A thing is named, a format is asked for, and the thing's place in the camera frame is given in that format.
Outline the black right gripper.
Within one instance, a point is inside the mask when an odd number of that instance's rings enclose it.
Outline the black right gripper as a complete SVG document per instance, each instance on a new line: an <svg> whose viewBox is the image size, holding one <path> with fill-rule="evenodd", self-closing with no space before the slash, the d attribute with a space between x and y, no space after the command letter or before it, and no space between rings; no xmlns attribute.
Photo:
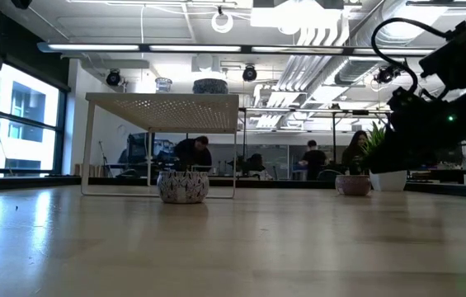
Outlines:
<svg viewBox="0 0 466 297"><path fill-rule="evenodd" d="M368 138L372 173L412 170L435 160L435 150L466 139L466 93L453 101L427 101L399 88L388 101L390 127Z"/></svg>

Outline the blue patterned candle jar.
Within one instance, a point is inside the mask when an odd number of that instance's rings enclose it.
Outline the blue patterned candle jar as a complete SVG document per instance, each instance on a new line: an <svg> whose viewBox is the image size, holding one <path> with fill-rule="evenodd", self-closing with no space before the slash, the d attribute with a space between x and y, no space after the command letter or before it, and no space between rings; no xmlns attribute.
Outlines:
<svg viewBox="0 0 466 297"><path fill-rule="evenodd" d="M228 84L217 78L202 78L195 80L192 91L194 94L228 94Z"/></svg>

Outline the white purple patterned candle jar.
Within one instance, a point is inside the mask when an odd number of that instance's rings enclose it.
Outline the white purple patterned candle jar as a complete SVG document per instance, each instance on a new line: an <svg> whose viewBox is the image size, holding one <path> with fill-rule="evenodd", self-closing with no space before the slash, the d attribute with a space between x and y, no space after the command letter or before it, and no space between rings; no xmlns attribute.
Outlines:
<svg viewBox="0 0 466 297"><path fill-rule="evenodd" d="M159 197L168 204L199 204L209 193L206 172L160 172Z"/></svg>

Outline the green plant in white pot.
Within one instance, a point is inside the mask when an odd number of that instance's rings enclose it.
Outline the green plant in white pot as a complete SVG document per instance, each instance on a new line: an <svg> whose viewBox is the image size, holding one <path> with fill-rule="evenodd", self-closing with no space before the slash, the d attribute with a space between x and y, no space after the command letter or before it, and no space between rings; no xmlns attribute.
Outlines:
<svg viewBox="0 0 466 297"><path fill-rule="evenodd" d="M384 141L386 130L384 126L380 127L373 122L372 130L369 131L369 134L369 138L365 141L361 149L364 153L363 168L365 168L364 161L369 161L372 157L372 153L378 152L379 146ZM368 167L367 170L370 175L371 186L375 191L404 190L407 183L407 171L377 173L373 172L371 167Z"/></svg>

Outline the person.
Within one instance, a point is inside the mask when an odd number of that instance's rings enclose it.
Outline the person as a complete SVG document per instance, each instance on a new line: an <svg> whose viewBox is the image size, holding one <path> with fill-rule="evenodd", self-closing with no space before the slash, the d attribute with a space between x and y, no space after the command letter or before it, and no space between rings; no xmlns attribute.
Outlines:
<svg viewBox="0 0 466 297"><path fill-rule="evenodd" d="M327 156L322 150L318 149L318 144L315 140L309 140L307 148L308 150L299 161L299 165L306 168L307 181L316 181L318 174L326 163Z"/></svg>
<svg viewBox="0 0 466 297"><path fill-rule="evenodd" d="M367 140L367 134L363 130L358 130L353 134L349 145L343 151L341 163L347 168L350 175L364 174L365 170L361 167L361 163L365 155L363 146Z"/></svg>
<svg viewBox="0 0 466 297"><path fill-rule="evenodd" d="M209 139L202 135L195 139L184 139L174 147L178 159L175 169L178 172L208 172L212 166L212 156L207 146Z"/></svg>
<svg viewBox="0 0 466 297"><path fill-rule="evenodd" d="M254 153L247 159L244 171L248 176L262 177L266 174L266 168L263 164L263 157L259 153Z"/></svg>

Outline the white perforated metal shelf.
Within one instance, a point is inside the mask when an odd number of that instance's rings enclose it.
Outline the white perforated metal shelf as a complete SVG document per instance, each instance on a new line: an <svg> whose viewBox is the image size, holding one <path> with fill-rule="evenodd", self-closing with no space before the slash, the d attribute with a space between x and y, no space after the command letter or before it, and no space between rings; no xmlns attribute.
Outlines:
<svg viewBox="0 0 466 297"><path fill-rule="evenodd" d="M231 94L89 92L81 193L89 191L94 116L97 107L148 133L231 134L238 137L239 96Z"/></svg>

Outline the black tripod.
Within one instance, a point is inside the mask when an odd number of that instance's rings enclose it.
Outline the black tripod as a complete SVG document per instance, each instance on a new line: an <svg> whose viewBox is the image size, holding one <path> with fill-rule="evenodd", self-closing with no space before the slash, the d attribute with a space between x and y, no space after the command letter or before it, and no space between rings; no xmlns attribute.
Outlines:
<svg viewBox="0 0 466 297"><path fill-rule="evenodd" d="M106 177L109 177L109 178L112 178L113 177L113 174L111 172L111 167L108 163L108 160L107 160L107 157L105 155L105 152L104 152L104 148L103 148L103 145L102 145L102 141L99 140L98 141L98 144L99 144L99 148L100 148L100 151L101 151L101 157L102 157L102 168L103 168L103 171L105 173L105 176Z"/></svg>

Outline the black window frame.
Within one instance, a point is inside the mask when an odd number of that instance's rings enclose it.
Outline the black window frame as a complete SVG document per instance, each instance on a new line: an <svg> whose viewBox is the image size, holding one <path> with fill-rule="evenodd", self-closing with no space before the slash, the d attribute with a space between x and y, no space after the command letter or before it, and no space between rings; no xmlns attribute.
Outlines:
<svg viewBox="0 0 466 297"><path fill-rule="evenodd" d="M66 93L3 64L0 68L0 177L62 172Z"/></svg>

